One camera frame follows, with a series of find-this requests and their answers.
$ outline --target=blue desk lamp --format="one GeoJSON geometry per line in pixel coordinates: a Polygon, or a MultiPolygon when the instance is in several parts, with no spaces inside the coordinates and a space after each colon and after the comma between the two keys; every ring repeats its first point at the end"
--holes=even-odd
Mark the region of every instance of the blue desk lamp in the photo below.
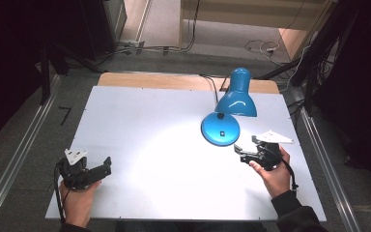
{"type": "Polygon", "coordinates": [[[201,123],[201,132],[207,141],[217,146],[233,144],[240,136],[240,125],[232,115],[256,117],[257,108],[248,95],[251,73],[244,68],[231,72],[228,92],[201,123]]]}

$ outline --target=lamp shade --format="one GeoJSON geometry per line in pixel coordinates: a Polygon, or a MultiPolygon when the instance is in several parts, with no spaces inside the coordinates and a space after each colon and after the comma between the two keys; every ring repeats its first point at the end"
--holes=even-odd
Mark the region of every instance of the lamp shade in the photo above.
{"type": "Polygon", "coordinates": [[[224,114],[257,117],[257,108],[248,95],[251,73],[244,68],[237,68],[231,72],[228,92],[221,98],[215,112],[224,114]]]}

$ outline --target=metal bar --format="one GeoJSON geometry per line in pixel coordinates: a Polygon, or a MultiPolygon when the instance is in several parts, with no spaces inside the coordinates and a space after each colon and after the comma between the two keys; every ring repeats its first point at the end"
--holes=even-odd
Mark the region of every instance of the metal bar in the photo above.
{"type": "MultiPolygon", "coordinates": [[[[293,93],[297,101],[303,99],[303,94],[300,88],[293,88],[293,93]]],[[[321,164],[322,170],[324,171],[325,177],[327,178],[330,191],[332,193],[333,199],[335,200],[339,214],[342,217],[342,221],[345,225],[346,231],[362,231],[360,225],[357,222],[357,218],[348,200],[346,192],[342,188],[339,178],[332,164],[330,163],[327,150],[325,149],[324,143],[322,142],[318,130],[316,129],[313,118],[308,116],[305,109],[301,110],[301,117],[309,133],[309,137],[311,138],[319,163],[321,164]]]]}
{"type": "Polygon", "coordinates": [[[146,7],[144,8],[143,15],[141,16],[140,25],[138,27],[135,40],[140,42],[141,35],[143,34],[144,24],[146,24],[147,15],[149,14],[150,6],[152,5],[152,0],[148,0],[146,7]]]}
{"type": "Polygon", "coordinates": [[[56,74],[51,83],[51,89],[53,90],[52,95],[48,98],[48,101],[41,105],[35,114],[35,117],[32,120],[32,123],[29,125],[28,130],[24,134],[22,140],[20,141],[14,155],[9,162],[7,168],[5,169],[4,174],[1,176],[0,179],[0,208],[8,195],[8,192],[14,183],[14,179],[16,178],[17,173],[20,170],[28,152],[37,136],[41,125],[53,104],[53,101],[57,95],[59,86],[61,84],[61,78],[58,74],[56,74]]]}

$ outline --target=black stand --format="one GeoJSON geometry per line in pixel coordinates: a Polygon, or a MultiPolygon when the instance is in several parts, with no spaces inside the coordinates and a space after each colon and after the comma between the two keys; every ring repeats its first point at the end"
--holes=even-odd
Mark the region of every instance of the black stand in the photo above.
{"type": "Polygon", "coordinates": [[[41,105],[45,104],[50,96],[50,77],[49,60],[58,74],[68,74],[69,66],[64,59],[64,55],[71,57],[80,65],[88,68],[94,73],[105,73],[107,71],[99,70],[85,59],[77,56],[72,51],[59,43],[46,43],[41,48],[41,69],[42,69],[42,100],[41,105]]]}

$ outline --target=white table surface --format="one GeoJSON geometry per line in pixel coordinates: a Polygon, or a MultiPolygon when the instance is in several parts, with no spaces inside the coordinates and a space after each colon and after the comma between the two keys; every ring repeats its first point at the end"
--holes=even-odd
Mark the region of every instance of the white table surface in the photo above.
{"type": "MultiPolygon", "coordinates": [[[[300,186],[298,199],[326,220],[283,97],[250,96],[258,117],[236,117],[242,129],[236,143],[254,151],[251,135],[269,130],[294,139],[283,147],[300,186]]],[[[214,107],[210,91],[95,86],[71,145],[88,151],[89,168],[112,160],[91,217],[277,219],[262,179],[240,162],[233,146],[216,147],[201,134],[201,121],[214,107]]],[[[46,218],[59,218],[54,194],[46,218]]]]}

